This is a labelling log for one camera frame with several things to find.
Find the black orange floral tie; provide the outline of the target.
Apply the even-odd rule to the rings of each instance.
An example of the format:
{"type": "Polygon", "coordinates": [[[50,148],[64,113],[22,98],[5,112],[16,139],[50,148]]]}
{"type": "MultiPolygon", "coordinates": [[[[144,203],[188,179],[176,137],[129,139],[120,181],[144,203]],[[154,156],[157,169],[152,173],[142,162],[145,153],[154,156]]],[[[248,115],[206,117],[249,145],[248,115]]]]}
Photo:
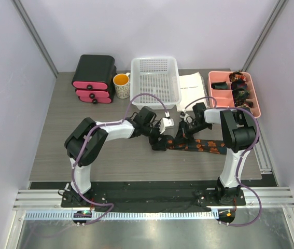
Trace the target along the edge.
{"type": "Polygon", "coordinates": [[[163,138],[166,139],[166,150],[198,151],[220,155],[225,155],[227,153],[225,143],[219,140],[195,139],[194,148],[173,148],[174,138],[171,135],[164,135],[163,138]]]}

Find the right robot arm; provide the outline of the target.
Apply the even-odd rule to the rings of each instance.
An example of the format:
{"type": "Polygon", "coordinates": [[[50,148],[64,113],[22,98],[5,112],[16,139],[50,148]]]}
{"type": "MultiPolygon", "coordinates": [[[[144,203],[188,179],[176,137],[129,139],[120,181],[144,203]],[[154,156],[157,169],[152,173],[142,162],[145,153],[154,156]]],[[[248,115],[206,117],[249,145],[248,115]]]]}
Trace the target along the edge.
{"type": "Polygon", "coordinates": [[[178,140],[193,139],[193,135],[213,125],[221,126],[222,141],[226,148],[223,171],[217,179],[215,190],[207,196],[218,205],[233,205],[240,196],[241,174],[247,155],[258,143],[260,130],[256,118],[246,108],[206,108],[204,103],[193,107],[194,117],[183,109],[180,112],[178,140]]]}

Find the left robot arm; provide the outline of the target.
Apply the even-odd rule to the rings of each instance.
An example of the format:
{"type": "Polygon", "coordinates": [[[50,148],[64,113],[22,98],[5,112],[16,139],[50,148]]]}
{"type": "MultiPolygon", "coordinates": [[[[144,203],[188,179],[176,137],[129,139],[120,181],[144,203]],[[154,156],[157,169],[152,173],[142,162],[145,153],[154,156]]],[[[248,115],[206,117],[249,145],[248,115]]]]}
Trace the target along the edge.
{"type": "Polygon", "coordinates": [[[119,121],[96,122],[85,118],[64,143],[72,168],[70,187],[63,194],[64,205],[85,207],[90,203],[91,166],[105,142],[141,135],[148,137],[150,143],[158,142],[174,121],[166,111],[165,117],[154,124],[156,116],[145,106],[138,113],[119,121]]]}

